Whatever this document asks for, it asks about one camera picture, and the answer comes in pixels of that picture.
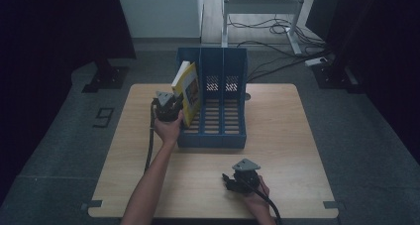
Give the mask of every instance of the forearm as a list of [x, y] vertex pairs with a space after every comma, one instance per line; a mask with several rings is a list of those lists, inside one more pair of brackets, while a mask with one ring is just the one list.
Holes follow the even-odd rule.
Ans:
[[174, 145], [163, 145], [137, 184], [121, 224], [150, 224], [154, 217]]

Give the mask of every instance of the electrical cable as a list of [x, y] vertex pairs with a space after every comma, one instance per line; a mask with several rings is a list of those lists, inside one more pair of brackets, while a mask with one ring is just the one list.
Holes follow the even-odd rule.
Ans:
[[251, 189], [254, 193], [256, 193], [259, 197], [261, 197], [265, 202], [267, 202], [269, 204], [269, 206], [271, 206], [272, 210], [275, 213], [275, 216], [277, 217], [277, 219], [275, 220], [277, 225], [281, 225], [281, 217], [280, 217], [280, 213], [278, 212], [277, 207], [275, 206], [275, 204], [272, 202], [271, 199], [269, 199], [269, 197], [266, 194], [263, 194], [262, 192], [260, 192], [259, 190], [257, 190], [256, 188], [250, 186], [246, 181], [244, 181], [242, 178], [239, 178], [239, 180], [246, 185], [249, 189]]
[[152, 159], [152, 152], [154, 150], [154, 135], [155, 135], [155, 105], [157, 103], [157, 99], [151, 103], [151, 126], [150, 126], [150, 133], [149, 133], [149, 149], [148, 149], [148, 157], [146, 158], [145, 164], [145, 172], [148, 170], [149, 165], [151, 164]]

